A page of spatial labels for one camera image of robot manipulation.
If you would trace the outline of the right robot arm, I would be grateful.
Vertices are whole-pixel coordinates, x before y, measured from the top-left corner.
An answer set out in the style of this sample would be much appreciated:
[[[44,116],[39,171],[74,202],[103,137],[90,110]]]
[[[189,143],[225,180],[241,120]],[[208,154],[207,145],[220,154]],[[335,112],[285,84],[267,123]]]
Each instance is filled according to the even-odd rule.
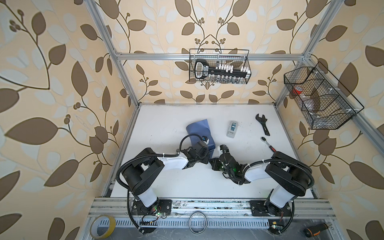
[[[223,176],[236,185],[250,184],[260,179],[273,179],[278,186],[271,190],[267,199],[255,210],[268,216],[282,216],[288,210],[289,202],[305,196],[315,180],[309,166],[278,151],[267,160],[251,164],[239,164],[230,154],[226,145],[220,146],[220,156],[209,160],[213,171],[220,171]]]

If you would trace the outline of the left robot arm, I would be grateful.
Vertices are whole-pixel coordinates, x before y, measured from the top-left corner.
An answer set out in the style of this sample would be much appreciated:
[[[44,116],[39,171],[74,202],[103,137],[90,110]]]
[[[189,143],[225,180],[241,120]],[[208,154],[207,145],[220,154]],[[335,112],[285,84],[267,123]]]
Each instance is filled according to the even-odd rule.
[[[116,181],[132,193],[146,208],[154,208],[158,197],[151,186],[161,171],[184,170],[196,163],[209,161],[209,138],[197,134],[184,137],[175,154],[158,154],[151,148],[122,164],[116,173]]]

